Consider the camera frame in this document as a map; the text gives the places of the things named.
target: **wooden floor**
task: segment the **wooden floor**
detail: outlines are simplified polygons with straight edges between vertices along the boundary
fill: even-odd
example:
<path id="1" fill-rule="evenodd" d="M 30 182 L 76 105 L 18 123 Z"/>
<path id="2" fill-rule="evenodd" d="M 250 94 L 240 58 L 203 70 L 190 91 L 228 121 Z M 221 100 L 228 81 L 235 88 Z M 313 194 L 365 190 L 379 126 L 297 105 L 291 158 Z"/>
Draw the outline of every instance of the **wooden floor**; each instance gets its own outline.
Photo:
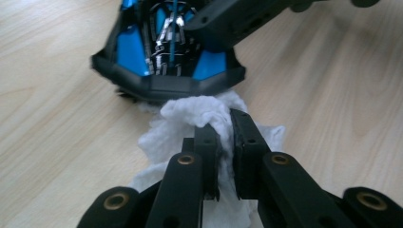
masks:
<path id="1" fill-rule="evenodd" d="M 89 68 L 119 0 L 0 2 L 0 227 L 75 227 L 106 189 L 147 167 L 152 118 Z M 286 10 L 236 46 L 235 90 L 325 190 L 403 205 L 403 2 Z"/>

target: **crumpled paper towel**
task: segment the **crumpled paper towel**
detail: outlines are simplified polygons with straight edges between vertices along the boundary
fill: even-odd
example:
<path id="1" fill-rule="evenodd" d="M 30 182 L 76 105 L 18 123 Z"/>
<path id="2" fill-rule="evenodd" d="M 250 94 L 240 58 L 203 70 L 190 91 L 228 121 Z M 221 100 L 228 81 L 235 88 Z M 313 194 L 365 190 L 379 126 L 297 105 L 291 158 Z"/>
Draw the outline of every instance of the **crumpled paper towel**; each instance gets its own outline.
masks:
<path id="1" fill-rule="evenodd" d="M 141 109 L 157 112 L 141 104 Z M 257 209 L 255 200 L 238 200 L 233 158 L 233 128 L 230 108 L 247 112 L 244 101 L 232 90 L 216 97 L 200 96 L 169 101 L 150 122 L 150 129 L 139 139 L 139 146 L 149 159 L 149 167 L 129 184 L 142 192 L 163 178 L 170 158 L 181 152 L 183 138 L 193 138 L 194 128 L 211 126 L 220 135 L 223 155 L 219 165 L 220 201 L 203 202 L 202 226 L 207 228 L 249 227 L 250 215 Z M 284 126 L 262 126 L 258 129 L 272 151 L 282 151 Z"/>

